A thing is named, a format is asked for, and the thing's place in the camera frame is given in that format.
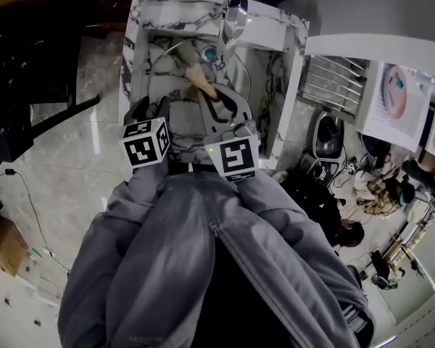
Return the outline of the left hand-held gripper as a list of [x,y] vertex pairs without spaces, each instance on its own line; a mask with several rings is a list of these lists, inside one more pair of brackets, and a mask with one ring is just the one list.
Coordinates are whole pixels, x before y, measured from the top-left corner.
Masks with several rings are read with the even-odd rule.
[[124,123],[132,124],[124,127],[120,146],[133,169],[161,163],[170,147],[166,122],[170,119],[170,97],[163,96],[154,118],[145,120],[149,102],[149,96],[144,96],[124,116]]

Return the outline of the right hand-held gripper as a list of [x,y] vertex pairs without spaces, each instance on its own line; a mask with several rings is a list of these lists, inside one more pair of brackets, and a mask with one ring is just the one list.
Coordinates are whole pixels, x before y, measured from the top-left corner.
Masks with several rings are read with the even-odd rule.
[[[214,84],[219,102],[213,102],[203,90],[198,100],[204,129],[203,140],[217,173],[229,182],[248,180],[259,169],[260,135],[246,98],[231,88]],[[224,130],[225,122],[238,125]]]

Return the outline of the beige loofah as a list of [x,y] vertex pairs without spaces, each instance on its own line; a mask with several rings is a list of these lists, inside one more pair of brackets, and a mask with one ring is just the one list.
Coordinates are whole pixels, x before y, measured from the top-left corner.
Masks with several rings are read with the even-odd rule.
[[204,71],[199,63],[196,63],[193,67],[189,67],[186,70],[186,77],[191,83],[205,92],[211,99],[218,100],[218,94],[215,88],[208,81]]

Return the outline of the person's left forearm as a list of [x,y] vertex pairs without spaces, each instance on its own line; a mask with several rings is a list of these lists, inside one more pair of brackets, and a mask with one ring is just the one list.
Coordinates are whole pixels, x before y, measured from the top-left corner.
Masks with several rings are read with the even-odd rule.
[[89,233],[114,239],[132,239],[158,197],[168,173],[167,161],[136,168],[129,181],[116,186],[107,208],[94,218]]

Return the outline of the person's right forearm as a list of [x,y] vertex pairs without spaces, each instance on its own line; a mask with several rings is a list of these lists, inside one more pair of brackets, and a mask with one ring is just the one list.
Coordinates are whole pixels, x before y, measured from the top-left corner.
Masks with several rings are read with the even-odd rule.
[[236,186],[245,205],[271,224],[288,243],[322,234],[320,226],[265,173],[257,171],[254,178],[239,181]]

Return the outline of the teal sink drain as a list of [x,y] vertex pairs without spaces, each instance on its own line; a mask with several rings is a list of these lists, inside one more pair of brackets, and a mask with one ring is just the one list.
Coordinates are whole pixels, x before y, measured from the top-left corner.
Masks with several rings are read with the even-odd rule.
[[217,47],[215,45],[207,45],[201,51],[202,59],[208,63],[219,62]]

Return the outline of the white marble sink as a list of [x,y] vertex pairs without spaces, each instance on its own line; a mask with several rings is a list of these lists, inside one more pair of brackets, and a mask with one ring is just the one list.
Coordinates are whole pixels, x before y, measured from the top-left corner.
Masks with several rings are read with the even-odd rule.
[[[225,0],[132,0],[123,44],[119,115],[149,96],[154,114],[163,96],[170,97],[169,157],[177,162],[207,163],[205,129],[196,92],[189,82],[159,78],[147,91],[149,37],[203,38],[218,43]],[[278,164],[302,74],[309,23],[295,14],[248,0],[247,22],[234,55],[251,78],[248,101],[260,133],[260,167]]]

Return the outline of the chrome sink faucet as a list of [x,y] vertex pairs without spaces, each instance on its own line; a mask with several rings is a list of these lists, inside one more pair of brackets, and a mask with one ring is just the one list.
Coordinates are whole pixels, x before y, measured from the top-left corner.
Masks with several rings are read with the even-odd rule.
[[217,40],[217,56],[227,62],[236,50],[247,24],[248,0],[225,0]]

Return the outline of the grey oval device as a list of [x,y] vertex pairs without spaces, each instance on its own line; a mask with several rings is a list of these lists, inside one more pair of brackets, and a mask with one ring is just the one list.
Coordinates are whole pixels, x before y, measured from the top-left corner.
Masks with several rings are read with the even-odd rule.
[[321,112],[313,131],[312,152],[318,159],[337,160],[344,145],[344,121],[328,112]]

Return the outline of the chrome towel rack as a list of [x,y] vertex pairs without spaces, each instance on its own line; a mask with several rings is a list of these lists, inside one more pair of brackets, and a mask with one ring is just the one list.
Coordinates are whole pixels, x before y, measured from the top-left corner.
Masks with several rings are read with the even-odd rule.
[[297,95],[306,102],[355,118],[369,64],[366,59],[306,56]]

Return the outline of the person's grey jacket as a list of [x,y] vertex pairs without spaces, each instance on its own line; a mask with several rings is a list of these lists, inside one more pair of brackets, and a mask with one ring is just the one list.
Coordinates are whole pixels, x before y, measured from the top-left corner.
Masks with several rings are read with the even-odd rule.
[[237,182],[167,173],[132,239],[89,227],[62,297],[62,348],[370,348],[368,301],[322,229],[288,243]]

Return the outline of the black round device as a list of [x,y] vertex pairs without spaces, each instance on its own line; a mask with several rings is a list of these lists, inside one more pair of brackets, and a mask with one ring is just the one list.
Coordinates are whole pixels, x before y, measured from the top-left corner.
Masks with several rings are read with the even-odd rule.
[[374,159],[383,160],[391,150],[391,144],[381,139],[360,135],[360,140],[368,155]]

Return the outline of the white poster box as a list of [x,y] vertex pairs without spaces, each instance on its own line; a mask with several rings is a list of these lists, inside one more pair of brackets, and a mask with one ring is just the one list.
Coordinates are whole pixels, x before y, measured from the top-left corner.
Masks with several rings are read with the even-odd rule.
[[407,67],[370,62],[355,115],[356,130],[415,152],[430,102],[423,79]]

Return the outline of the small cardboard box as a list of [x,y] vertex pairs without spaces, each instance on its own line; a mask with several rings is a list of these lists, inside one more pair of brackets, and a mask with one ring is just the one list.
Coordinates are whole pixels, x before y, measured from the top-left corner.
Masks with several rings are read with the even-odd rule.
[[0,269],[15,277],[27,251],[28,245],[17,226],[0,215]]

